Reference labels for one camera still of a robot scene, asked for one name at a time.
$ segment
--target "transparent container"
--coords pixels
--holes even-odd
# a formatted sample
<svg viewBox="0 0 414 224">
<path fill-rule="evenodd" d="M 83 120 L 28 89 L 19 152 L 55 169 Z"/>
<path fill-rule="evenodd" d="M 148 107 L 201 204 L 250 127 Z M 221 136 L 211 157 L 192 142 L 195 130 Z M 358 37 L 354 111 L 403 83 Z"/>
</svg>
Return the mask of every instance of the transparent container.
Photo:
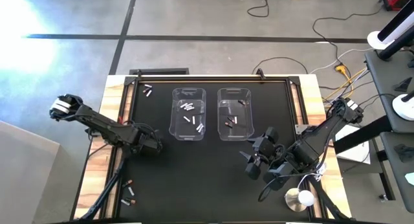
<svg viewBox="0 0 414 224">
<path fill-rule="evenodd" d="M 193 104 L 194 109 L 186 111 L 181 106 Z M 201 131 L 197 127 L 203 124 Z M 206 91 L 202 88 L 176 88 L 173 90 L 173 107 L 169 133 L 177 140 L 201 140 L 206 131 Z"/>
<path fill-rule="evenodd" d="M 217 93 L 217 106 L 217 131 L 221 140 L 247 140 L 253 135 L 252 93 L 249 89 L 220 89 Z"/>
</svg>

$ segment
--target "concrete floor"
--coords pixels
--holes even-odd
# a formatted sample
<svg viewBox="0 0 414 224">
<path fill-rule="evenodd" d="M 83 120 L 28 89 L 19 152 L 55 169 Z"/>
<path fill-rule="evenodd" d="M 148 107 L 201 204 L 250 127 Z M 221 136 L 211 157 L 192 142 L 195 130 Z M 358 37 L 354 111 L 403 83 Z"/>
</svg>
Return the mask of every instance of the concrete floor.
<svg viewBox="0 0 414 224">
<path fill-rule="evenodd" d="M 262 0 L 136 0 L 128 34 L 273 36 L 316 38 L 312 23 L 318 17 L 346 17 L 371 13 L 378 0 L 269 0 L 270 16 L 246 13 Z M 79 123 L 57 123 L 48 110 L 56 96 L 72 93 L 98 109 L 117 40 L 22 39 L 24 34 L 120 34 L 130 0 L 0 0 L 0 120 L 54 140 L 63 146 L 48 189 L 36 214 L 36 223 L 68 220 L 87 155 L 88 140 Z M 348 21 L 320 21 L 317 29 L 331 38 L 365 38 L 380 30 L 393 16 Z M 339 54 L 368 49 L 366 44 L 338 44 Z M 116 74 L 130 69 L 189 67 L 192 74 L 249 74 L 261 61 L 288 56 L 309 71 L 334 60 L 331 45 L 323 43 L 249 43 L 199 41 L 126 41 Z M 342 61 L 354 74 L 364 68 L 363 52 L 351 52 Z M 303 73 L 288 60 L 261 66 L 266 73 Z M 332 69 L 316 73 L 320 85 L 344 82 Z M 357 84 L 371 81 L 365 76 Z M 322 90 L 325 96 L 330 91 Z M 373 84 L 357 90 L 352 98 L 362 102 L 376 94 Z M 379 101 L 364 113 L 363 124 L 382 116 Z M 344 175 L 353 217 L 362 221 L 412 223 L 414 215 L 397 201 L 380 203 L 383 190 L 377 175 Z"/>
</svg>

